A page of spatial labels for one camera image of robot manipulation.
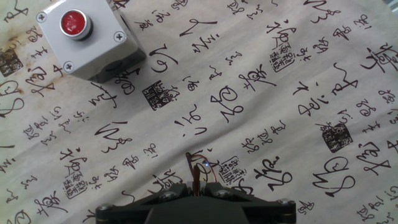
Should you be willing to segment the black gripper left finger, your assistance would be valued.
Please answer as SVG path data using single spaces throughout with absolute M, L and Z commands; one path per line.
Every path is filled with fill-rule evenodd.
M 127 205 L 102 204 L 96 209 L 96 224 L 145 223 L 156 206 L 190 196 L 195 196 L 192 186 L 172 184 L 165 190 Z

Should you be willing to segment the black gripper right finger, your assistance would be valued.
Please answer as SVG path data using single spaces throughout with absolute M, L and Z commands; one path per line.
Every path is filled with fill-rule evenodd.
M 296 203 L 266 201 L 218 182 L 196 184 L 196 214 L 205 223 L 295 223 Z

